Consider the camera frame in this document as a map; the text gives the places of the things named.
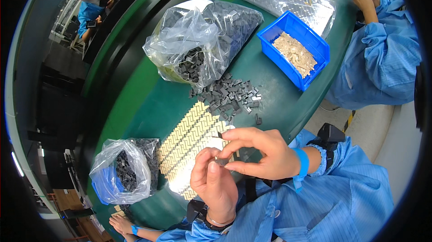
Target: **floor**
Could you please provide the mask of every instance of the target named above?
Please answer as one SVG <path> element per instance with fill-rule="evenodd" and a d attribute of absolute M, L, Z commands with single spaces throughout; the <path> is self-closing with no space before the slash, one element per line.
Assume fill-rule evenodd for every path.
<path fill-rule="evenodd" d="M 305 129 L 317 134 L 324 123 L 330 123 L 342 130 L 347 122 L 351 110 L 339 108 L 329 112 L 323 110 L 333 110 L 333 104 L 324 99 L 314 115 L 307 122 Z M 374 162 L 392 121 L 394 106 L 392 105 L 369 105 L 360 110 L 356 110 L 353 120 L 348 126 L 345 134 L 350 136 L 354 145 L 359 145 L 368 155 L 371 162 Z"/>

